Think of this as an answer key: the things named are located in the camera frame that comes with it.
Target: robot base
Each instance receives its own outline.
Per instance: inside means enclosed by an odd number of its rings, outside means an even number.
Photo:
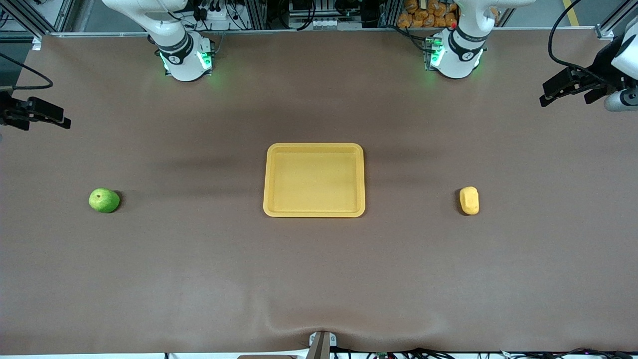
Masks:
[[[210,39],[196,32],[189,34],[193,38],[193,50],[186,55],[181,64],[173,64],[162,57],[166,75],[183,82],[194,81],[203,75],[210,75],[215,58],[214,45]]]
[[[428,56],[428,68],[436,69],[442,75],[450,77],[451,79],[462,79],[468,76],[472,70],[479,65],[479,59],[483,50],[474,56],[471,61],[462,61],[459,59],[459,56],[450,49],[450,33],[449,29],[444,29],[440,33],[433,35],[434,38],[440,39],[441,43],[438,45],[438,49],[435,49],[434,54]]]

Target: green fruit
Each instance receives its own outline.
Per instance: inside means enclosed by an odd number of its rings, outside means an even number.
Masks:
[[[119,196],[108,188],[97,188],[89,196],[89,205],[100,213],[111,213],[119,206]]]

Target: pile of potatoes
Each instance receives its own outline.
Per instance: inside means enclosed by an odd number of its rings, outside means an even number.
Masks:
[[[405,0],[405,12],[399,15],[397,26],[406,27],[455,27],[459,8],[456,4],[427,0],[427,9],[419,7],[418,0]]]

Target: rectangular tray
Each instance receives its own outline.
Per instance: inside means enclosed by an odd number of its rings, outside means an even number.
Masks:
[[[356,143],[275,143],[263,211],[271,217],[359,217],[366,210],[363,149]]]

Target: brown table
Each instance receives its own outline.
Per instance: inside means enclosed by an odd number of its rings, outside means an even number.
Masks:
[[[592,59],[590,30],[560,56]],[[1,354],[638,349],[638,121],[540,108],[547,31],[497,31],[467,79],[396,33],[228,36],[212,76],[145,38],[46,38],[27,64],[71,130],[2,128]],[[21,84],[39,83],[28,73]],[[356,142],[367,210],[269,218],[266,149]],[[475,217],[455,192],[474,185]],[[124,206],[102,215],[96,187]]]

